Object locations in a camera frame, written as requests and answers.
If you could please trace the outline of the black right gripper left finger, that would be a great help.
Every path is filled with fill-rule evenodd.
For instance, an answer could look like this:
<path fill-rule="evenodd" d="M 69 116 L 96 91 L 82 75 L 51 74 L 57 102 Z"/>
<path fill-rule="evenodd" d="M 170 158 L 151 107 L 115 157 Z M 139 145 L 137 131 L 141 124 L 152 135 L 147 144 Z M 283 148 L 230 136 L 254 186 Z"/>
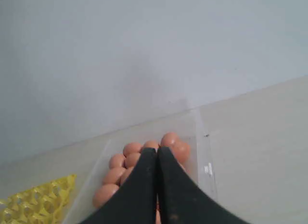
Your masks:
<path fill-rule="evenodd" d="M 154 224 L 156 220 L 156 157 L 143 149 L 133 171 L 119 190 L 83 224 Z"/>

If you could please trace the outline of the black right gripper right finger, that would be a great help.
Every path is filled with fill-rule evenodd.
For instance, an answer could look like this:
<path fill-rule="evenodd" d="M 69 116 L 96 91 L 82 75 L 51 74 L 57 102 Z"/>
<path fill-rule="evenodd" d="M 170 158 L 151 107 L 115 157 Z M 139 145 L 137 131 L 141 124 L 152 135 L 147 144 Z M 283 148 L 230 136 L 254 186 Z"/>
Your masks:
<path fill-rule="evenodd" d="M 158 149 L 156 166 L 161 223 L 247 223 L 205 194 L 183 170 L 168 147 Z"/>

